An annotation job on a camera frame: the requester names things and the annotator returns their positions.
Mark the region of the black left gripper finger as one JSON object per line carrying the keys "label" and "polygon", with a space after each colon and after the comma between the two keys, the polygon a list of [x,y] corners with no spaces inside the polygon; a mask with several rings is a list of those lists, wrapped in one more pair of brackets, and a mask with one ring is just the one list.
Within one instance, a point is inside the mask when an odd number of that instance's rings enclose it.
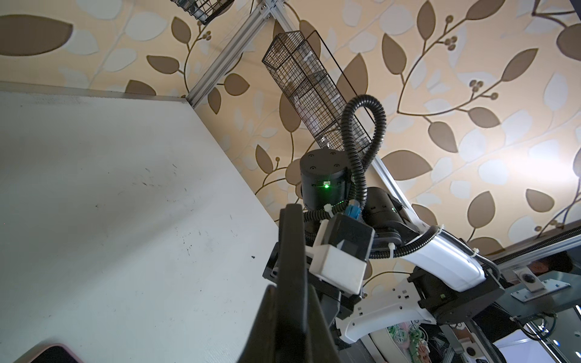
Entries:
{"label": "black left gripper finger", "polygon": [[288,204],[279,219],[279,270],[269,285],[240,362],[339,362],[315,288],[307,281],[302,207]]}

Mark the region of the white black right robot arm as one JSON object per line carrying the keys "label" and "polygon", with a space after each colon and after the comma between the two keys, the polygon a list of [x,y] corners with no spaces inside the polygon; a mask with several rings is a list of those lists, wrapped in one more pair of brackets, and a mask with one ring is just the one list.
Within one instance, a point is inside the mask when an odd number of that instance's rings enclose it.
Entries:
{"label": "white black right robot arm", "polygon": [[[320,148],[300,159],[309,274],[333,302],[331,325],[346,344],[402,322],[467,322],[504,293],[494,263],[442,227],[410,218],[388,191],[368,185],[366,171],[386,128],[380,101],[358,95],[339,115],[341,149]],[[394,259],[414,270],[385,296],[364,297],[367,264]]]}

